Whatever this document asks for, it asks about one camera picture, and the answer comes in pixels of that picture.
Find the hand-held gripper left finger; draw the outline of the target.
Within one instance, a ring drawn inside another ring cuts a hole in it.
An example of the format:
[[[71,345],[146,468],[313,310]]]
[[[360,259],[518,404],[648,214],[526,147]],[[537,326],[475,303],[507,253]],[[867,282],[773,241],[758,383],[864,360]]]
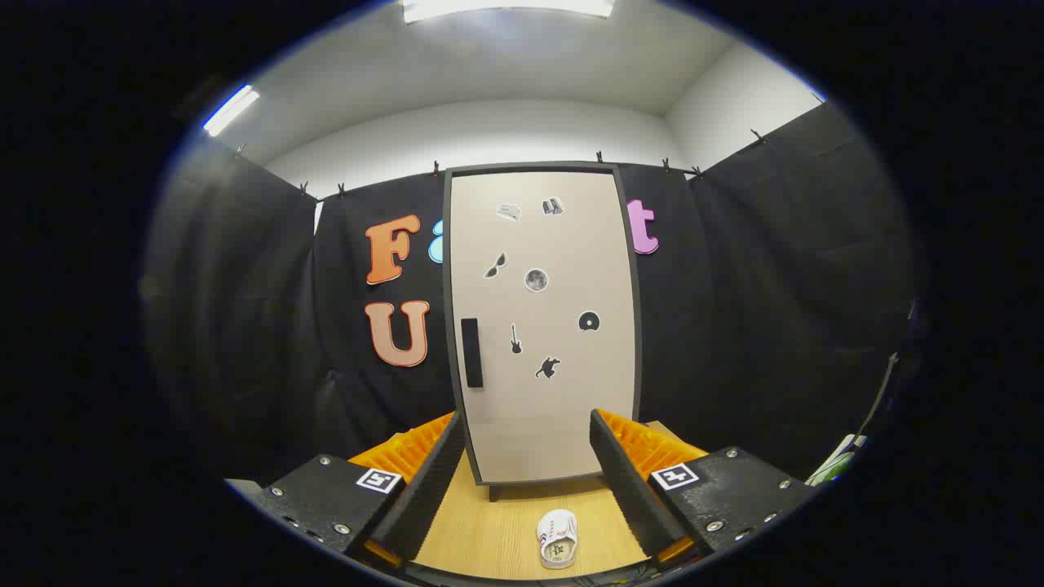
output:
[[[451,412],[358,456],[318,454],[246,498],[327,549],[400,568],[427,539],[462,451]]]

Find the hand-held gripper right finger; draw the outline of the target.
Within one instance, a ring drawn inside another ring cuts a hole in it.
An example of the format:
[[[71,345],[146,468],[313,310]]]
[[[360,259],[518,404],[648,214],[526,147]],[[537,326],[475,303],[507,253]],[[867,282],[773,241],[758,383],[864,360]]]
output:
[[[704,451],[608,410],[591,412],[589,441],[631,534],[660,569],[737,549],[814,497],[745,449]]]

